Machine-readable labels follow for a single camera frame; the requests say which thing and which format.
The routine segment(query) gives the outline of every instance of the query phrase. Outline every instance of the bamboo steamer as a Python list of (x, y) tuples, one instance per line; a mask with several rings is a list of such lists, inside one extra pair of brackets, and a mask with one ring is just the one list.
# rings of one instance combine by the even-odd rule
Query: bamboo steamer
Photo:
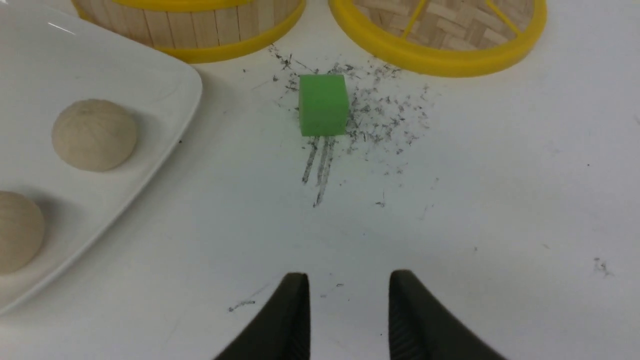
[(72, 0), (84, 20), (189, 63), (237, 58), (284, 36), (305, 0)]
[(330, 0), (356, 43), (400, 67), (477, 76), (512, 66), (533, 48), (545, 0)]

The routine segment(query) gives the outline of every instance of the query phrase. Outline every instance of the green cube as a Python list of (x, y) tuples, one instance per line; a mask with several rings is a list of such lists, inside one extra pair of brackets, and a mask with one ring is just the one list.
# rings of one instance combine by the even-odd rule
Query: green cube
[(299, 102), (302, 136), (344, 135), (349, 117), (344, 76), (301, 75)]

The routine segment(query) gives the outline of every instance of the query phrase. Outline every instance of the white table surface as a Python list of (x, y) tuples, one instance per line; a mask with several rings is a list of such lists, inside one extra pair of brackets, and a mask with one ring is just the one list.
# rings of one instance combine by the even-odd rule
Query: white table surface
[[(211, 359), (302, 271), (312, 358), (388, 359), (396, 268), (510, 359), (637, 358), (640, 3), (548, 9), (532, 54), (482, 78), (386, 69), (324, 0), (277, 50), (197, 65), (183, 143), (94, 248), (0, 318), (0, 358)], [(308, 70), (276, 54), (354, 66), (358, 106), (383, 112), (356, 112), (380, 139), (336, 140), (315, 208), (321, 151), (303, 184), (310, 146), (286, 88)], [(390, 136), (374, 125), (399, 117)]]

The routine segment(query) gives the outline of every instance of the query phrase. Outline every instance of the yellow rim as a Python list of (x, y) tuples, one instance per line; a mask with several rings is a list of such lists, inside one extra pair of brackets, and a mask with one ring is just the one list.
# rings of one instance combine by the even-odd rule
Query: yellow rim
[(356, 44), (398, 67), (436, 76), (463, 78), (504, 70), (527, 56), (547, 22), (545, 0), (536, 0), (527, 29), (503, 45), (477, 51), (432, 49), (395, 37), (375, 26), (351, 0), (329, 0), (338, 25)]
[(253, 0), (112, 0), (114, 3), (157, 12), (206, 12), (252, 3)]
[[(82, 11), (74, 0), (72, 0), (72, 3), (74, 4), (76, 11), (78, 12), (78, 16), (80, 16), (81, 19), (93, 22), (91, 17)], [(218, 47), (209, 47), (207, 49), (168, 49), (164, 47), (155, 47), (154, 49), (162, 51), (163, 53), (171, 55), (174, 58), (178, 58), (186, 63), (211, 63), (214, 61), (239, 58), (240, 56), (254, 53), (271, 45), (273, 42), (288, 33), (302, 16), (306, 3), (306, 0), (301, 0), (298, 7), (286, 20), (249, 40)]]

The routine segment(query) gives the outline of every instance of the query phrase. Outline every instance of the white plate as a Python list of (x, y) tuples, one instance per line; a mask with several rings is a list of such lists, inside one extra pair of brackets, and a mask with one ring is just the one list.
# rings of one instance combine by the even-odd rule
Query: white plate
[[(0, 0), (0, 189), (38, 203), (47, 221), (36, 258), (0, 276), (0, 314), (41, 290), (113, 223), (157, 172), (198, 107), (189, 65), (31, 0)], [(131, 110), (139, 144), (105, 174), (76, 170), (51, 146), (51, 126), (74, 101)]]

